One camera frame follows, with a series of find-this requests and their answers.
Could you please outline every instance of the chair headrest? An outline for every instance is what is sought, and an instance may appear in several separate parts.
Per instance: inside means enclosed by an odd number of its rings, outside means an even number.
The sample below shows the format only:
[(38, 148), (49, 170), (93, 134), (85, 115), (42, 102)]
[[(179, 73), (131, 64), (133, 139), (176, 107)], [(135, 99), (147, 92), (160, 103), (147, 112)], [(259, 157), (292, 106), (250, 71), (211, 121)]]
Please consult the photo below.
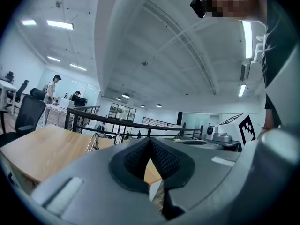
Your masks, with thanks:
[(32, 95), (34, 98), (41, 100), (41, 101), (44, 100), (45, 94), (46, 94), (45, 92), (43, 92), (37, 88), (33, 88), (30, 91), (30, 95)]

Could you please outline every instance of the baseball cap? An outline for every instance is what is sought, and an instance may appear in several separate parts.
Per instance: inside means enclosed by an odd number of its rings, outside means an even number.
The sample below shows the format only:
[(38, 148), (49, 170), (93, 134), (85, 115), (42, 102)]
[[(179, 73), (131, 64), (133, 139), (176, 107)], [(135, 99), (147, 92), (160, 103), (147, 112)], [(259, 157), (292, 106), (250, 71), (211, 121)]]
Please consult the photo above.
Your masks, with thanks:
[(58, 74), (55, 75), (54, 78), (58, 78), (58, 80), (61, 80), (61, 77)]

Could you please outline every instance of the ceiling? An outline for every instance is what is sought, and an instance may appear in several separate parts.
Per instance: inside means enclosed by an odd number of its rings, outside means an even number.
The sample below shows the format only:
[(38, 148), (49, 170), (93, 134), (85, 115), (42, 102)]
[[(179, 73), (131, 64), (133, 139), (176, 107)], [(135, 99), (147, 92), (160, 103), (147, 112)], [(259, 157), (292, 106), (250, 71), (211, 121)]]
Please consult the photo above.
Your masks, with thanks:
[[(110, 59), (98, 62), (105, 54), (97, 45), (97, 28), (104, 19), (110, 20), (99, 0), (26, 0), (15, 15), (21, 33), (45, 62), (55, 64), (47, 56), (61, 60), (66, 69), (70, 63), (87, 69), (90, 76), (107, 80), (103, 95), (110, 99), (129, 93), (136, 105), (160, 102), (185, 94), (237, 96), (240, 90), (241, 65), (245, 62), (245, 38), (240, 21), (209, 18), (199, 19), (190, 7), (191, 0), (142, 0), (135, 4), (136, 15), (123, 14), (124, 36), (106, 53)], [(37, 26), (23, 26), (21, 20), (34, 19)], [(49, 27), (46, 20), (73, 23), (73, 30)], [(257, 35), (264, 27), (252, 23), (253, 56)], [(256, 95), (262, 70), (257, 69), (248, 80), (244, 96)]]

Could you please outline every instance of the rectangular ceiling light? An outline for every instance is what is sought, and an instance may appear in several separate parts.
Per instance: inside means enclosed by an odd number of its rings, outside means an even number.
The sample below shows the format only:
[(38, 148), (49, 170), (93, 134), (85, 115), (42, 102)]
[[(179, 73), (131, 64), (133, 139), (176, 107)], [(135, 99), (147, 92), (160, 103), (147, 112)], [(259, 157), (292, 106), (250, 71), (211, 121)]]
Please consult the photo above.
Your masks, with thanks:
[(76, 65), (73, 65), (73, 64), (70, 64), (72, 67), (75, 67), (75, 68), (79, 68), (79, 69), (81, 69), (81, 70), (83, 70), (83, 71), (86, 71), (86, 69), (85, 68), (82, 68), (82, 67), (79, 67), (79, 66), (76, 66)]
[(245, 42), (246, 42), (246, 58), (252, 58), (252, 30), (251, 22), (243, 21)]
[(47, 23), (49, 26), (54, 26), (54, 27), (60, 27), (60, 28), (66, 28), (73, 30), (73, 24), (72, 23), (65, 23), (65, 22), (56, 22), (56, 21), (49, 21), (47, 20)]
[(36, 21), (34, 20), (24, 20), (22, 21), (23, 25), (28, 26), (28, 25), (36, 25)]
[(47, 58), (52, 59), (52, 60), (57, 61), (57, 62), (60, 62), (60, 60), (57, 59), (57, 58), (52, 58), (52, 57), (49, 57), (49, 56), (47, 56)]
[(239, 97), (242, 97), (245, 91), (246, 85), (242, 84), (240, 87), (240, 93), (239, 93)]

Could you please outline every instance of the white t-shirt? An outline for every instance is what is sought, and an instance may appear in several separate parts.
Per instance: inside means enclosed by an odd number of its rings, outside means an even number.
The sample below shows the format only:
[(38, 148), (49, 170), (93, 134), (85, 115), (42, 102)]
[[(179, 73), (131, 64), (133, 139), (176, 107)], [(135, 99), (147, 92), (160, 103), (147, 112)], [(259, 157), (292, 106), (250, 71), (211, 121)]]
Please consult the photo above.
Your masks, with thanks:
[(55, 83), (54, 82), (50, 82), (48, 84), (48, 87), (47, 87), (47, 95), (49, 97), (53, 97), (54, 96), (54, 92), (55, 92)]

